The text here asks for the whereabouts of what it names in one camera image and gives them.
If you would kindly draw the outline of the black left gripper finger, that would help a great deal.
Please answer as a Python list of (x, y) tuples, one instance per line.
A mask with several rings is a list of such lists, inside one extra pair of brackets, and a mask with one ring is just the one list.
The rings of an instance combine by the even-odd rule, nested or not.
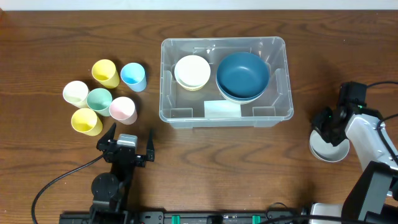
[(116, 144), (116, 141), (114, 140), (115, 131), (116, 123), (113, 123), (110, 129), (97, 142), (97, 150), (107, 151), (112, 145)]
[(149, 131), (149, 137), (146, 146), (146, 161), (154, 162), (155, 160), (155, 149), (153, 143), (153, 130)]

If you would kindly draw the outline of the small yellow bowl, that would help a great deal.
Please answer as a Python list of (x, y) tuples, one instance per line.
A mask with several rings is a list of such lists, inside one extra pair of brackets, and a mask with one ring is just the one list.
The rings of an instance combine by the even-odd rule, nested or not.
[(177, 83), (182, 88), (184, 88), (184, 89), (186, 89), (188, 91), (198, 91), (198, 90), (202, 89), (205, 86), (205, 83), (204, 84), (200, 84), (200, 85), (187, 85), (186, 83), (183, 83), (183, 82), (180, 82), (180, 81), (178, 81)]

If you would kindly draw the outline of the small white bowl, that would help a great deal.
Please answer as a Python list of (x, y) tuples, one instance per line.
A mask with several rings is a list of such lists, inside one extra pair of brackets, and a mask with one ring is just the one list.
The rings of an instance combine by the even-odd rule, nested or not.
[(210, 79), (211, 68), (209, 63), (197, 55), (187, 55), (181, 58), (174, 69), (176, 81), (187, 85), (206, 84)]

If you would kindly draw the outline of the dark blue bowl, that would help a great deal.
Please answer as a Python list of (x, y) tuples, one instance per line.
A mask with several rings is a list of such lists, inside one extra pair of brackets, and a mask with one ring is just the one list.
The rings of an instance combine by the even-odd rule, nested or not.
[(224, 82), (216, 82), (216, 85), (220, 90), (226, 93), (228, 96), (236, 99), (236, 100), (249, 100), (254, 98), (261, 93), (264, 93), (269, 82), (254, 82), (254, 81), (229, 81), (227, 83)]
[(237, 52), (226, 56), (218, 65), (216, 82), (254, 81), (269, 82), (271, 78), (267, 64), (257, 55)]

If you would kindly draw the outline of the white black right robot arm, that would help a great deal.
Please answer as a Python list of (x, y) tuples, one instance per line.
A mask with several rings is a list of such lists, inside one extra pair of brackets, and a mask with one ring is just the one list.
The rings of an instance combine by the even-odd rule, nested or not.
[(337, 217), (366, 223), (397, 223), (397, 149), (386, 131), (386, 118), (365, 102), (368, 85), (346, 82), (340, 87), (336, 108), (327, 107), (312, 119), (309, 146), (326, 162), (342, 161), (350, 147), (356, 151), (363, 173), (343, 204), (314, 203), (312, 216)]

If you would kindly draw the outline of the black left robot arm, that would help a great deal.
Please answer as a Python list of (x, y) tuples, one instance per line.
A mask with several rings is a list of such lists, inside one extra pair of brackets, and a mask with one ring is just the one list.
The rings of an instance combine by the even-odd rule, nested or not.
[(149, 132), (145, 154), (136, 152), (137, 136), (120, 134), (115, 139), (115, 132), (116, 124), (112, 124), (96, 145), (97, 150), (103, 153), (105, 162), (111, 164), (111, 170), (98, 175), (92, 182), (93, 204), (90, 216), (93, 222), (126, 220), (124, 209), (134, 169), (145, 167), (147, 162), (155, 160), (152, 131)]

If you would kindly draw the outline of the clear plastic storage container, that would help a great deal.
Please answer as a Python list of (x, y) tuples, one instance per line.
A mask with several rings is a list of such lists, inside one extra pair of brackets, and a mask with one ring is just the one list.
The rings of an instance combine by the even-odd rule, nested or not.
[[(265, 92), (243, 105), (226, 100), (216, 85), (218, 65), (236, 52), (257, 55), (270, 72)], [(210, 64), (210, 79), (197, 91), (184, 89), (174, 77), (177, 62), (187, 55), (200, 56)], [(169, 38), (162, 42), (159, 117), (173, 128), (267, 128), (293, 115), (286, 44), (281, 37)]]

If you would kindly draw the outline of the small light grey bowl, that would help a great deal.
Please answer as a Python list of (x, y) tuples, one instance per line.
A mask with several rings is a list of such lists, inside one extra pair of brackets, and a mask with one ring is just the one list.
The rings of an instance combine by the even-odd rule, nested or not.
[(342, 161), (349, 153), (349, 140), (345, 139), (339, 145), (333, 146), (326, 143), (322, 137), (313, 130), (310, 135), (309, 146), (311, 153), (319, 160), (325, 162)]

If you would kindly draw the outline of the yellow cup lower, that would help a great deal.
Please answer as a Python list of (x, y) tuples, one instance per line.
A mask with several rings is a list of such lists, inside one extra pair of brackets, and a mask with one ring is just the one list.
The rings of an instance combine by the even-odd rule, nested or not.
[(71, 118), (72, 128), (88, 136), (97, 136), (103, 130), (103, 124), (97, 114), (89, 108), (75, 111)]

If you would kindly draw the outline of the pink cup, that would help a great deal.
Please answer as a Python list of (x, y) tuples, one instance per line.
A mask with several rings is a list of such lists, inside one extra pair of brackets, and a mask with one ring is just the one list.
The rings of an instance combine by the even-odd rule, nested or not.
[(136, 105), (125, 96), (114, 99), (109, 106), (109, 112), (115, 120), (125, 125), (133, 124), (137, 120)]

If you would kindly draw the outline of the mint green cup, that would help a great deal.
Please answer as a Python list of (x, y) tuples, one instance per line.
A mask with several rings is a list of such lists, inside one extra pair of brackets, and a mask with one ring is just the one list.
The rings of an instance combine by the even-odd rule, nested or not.
[(111, 116), (109, 107), (113, 101), (111, 93), (104, 88), (96, 88), (89, 92), (86, 102), (88, 107), (101, 116)]

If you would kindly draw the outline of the cream white cup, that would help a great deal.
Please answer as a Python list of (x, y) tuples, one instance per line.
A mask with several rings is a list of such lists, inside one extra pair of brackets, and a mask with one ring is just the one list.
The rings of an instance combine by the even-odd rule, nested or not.
[(63, 89), (63, 99), (77, 108), (87, 108), (87, 96), (89, 88), (81, 81), (72, 81), (68, 83)]

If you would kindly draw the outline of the yellow cup upper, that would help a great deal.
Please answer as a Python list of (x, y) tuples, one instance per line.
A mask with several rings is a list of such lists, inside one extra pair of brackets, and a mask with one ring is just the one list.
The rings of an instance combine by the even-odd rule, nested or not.
[(106, 88), (116, 88), (120, 83), (116, 66), (108, 59), (97, 61), (91, 69), (91, 74), (95, 80)]

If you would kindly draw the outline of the light blue cup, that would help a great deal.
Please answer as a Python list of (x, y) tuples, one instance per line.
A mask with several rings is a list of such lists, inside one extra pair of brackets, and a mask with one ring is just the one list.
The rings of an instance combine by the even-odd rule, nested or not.
[(146, 89), (146, 71), (139, 63), (128, 63), (121, 70), (122, 81), (133, 91), (141, 92)]

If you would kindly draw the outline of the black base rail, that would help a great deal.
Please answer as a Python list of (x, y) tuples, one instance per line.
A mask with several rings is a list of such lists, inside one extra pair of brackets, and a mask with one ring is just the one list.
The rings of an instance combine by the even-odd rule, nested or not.
[(164, 213), (100, 212), (63, 213), (59, 224), (257, 224), (272, 218), (294, 216), (293, 210), (271, 210), (264, 213)]

